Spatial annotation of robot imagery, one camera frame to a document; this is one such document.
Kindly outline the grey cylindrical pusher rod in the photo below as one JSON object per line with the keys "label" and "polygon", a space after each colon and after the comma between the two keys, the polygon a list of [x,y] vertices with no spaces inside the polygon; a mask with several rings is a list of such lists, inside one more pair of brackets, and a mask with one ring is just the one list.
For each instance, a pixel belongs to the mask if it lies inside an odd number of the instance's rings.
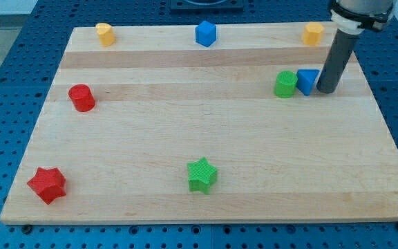
{"label": "grey cylindrical pusher rod", "polygon": [[319,92],[334,93],[350,59],[359,35],[351,35],[338,29],[316,84]]}

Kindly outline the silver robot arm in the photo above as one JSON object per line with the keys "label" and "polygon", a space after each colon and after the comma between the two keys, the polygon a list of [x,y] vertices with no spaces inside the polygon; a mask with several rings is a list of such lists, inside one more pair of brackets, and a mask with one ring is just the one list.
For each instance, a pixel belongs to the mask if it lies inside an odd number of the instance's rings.
{"label": "silver robot arm", "polygon": [[328,10],[337,31],[316,84],[318,91],[334,93],[361,33],[381,32],[393,18],[395,5],[395,0],[329,1]]}

